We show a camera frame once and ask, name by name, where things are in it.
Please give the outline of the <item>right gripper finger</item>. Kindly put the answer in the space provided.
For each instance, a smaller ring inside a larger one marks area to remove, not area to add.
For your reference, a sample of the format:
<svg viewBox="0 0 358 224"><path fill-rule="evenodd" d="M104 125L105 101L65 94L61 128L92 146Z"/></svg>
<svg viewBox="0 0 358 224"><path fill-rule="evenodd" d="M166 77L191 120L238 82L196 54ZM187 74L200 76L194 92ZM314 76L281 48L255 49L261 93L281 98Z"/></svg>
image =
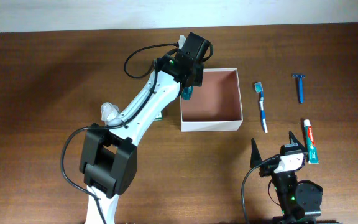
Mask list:
<svg viewBox="0 0 358 224"><path fill-rule="evenodd" d="M295 150L300 150L301 152L306 152L306 148L302 143L295 137L292 131L289 131L289 140L290 140L290 147L294 147Z"/></svg>
<svg viewBox="0 0 358 224"><path fill-rule="evenodd" d="M259 149L254 138L251 139L250 168L255 168L262 163Z"/></svg>

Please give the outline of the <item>teal mouthwash bottle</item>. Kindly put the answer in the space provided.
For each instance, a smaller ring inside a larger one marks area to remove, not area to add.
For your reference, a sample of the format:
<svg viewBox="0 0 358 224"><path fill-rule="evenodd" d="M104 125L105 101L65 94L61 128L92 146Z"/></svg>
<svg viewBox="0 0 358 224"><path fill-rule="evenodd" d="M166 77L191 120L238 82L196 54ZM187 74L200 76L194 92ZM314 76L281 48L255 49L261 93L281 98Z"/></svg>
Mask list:
<svg viewBox="0 0 358 224"><path fill-rule="evenodd" d="M181 92L181 98L183 100L190 100L193 94L193 87L192 86L188 86L188 87L184 87L184 89Z"/></svg>

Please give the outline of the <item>purple pump soap bottle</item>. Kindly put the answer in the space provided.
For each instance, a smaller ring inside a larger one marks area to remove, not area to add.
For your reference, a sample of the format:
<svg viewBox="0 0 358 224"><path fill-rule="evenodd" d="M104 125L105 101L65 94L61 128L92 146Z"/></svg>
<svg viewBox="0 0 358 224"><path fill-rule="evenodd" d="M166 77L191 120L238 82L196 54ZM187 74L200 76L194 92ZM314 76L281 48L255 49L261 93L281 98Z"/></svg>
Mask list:
<svg viewBox="0 0 358 224"><path fill-rule="evenodd" d="M105 102L101 105L101 120L105 123L110 122L119 115L119 107L110 102Z"/></svg>

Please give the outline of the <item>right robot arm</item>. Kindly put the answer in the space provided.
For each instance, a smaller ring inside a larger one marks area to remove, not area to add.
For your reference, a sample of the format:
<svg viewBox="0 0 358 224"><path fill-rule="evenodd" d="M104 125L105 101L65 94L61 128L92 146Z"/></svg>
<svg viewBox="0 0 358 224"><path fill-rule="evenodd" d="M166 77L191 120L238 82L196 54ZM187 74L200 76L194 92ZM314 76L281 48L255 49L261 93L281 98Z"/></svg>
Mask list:
<svg viewBox="0 0 358 224"><path fill-rule="evenodd" d="M258 169L260 177L270 177L274 185L282 216L273 217L273 223L317 223L321 215L323 188L310 181L297 179L295 174L304 165L308 150L292 132L288 133L289 144L280 148L280 153L263 160L257 144L251 139L250 171Z"/></svg>

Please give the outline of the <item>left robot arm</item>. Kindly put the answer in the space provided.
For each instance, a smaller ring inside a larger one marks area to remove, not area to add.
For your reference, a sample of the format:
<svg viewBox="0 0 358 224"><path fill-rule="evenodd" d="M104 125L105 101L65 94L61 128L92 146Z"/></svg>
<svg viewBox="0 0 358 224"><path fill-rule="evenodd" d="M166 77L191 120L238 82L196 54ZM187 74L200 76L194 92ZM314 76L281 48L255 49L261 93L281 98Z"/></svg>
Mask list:
<svg viewBox="0 0 358 224"><path fill-rule="evenodd" d="M191 32L173 47L153 61L147 83L123 111L103 103L104 125L92 124L85 134L80 172L89 192L86 223L114 223L119 196L137 172L137 146L143 135L168 104L202 85L212 43Z"/></svg>

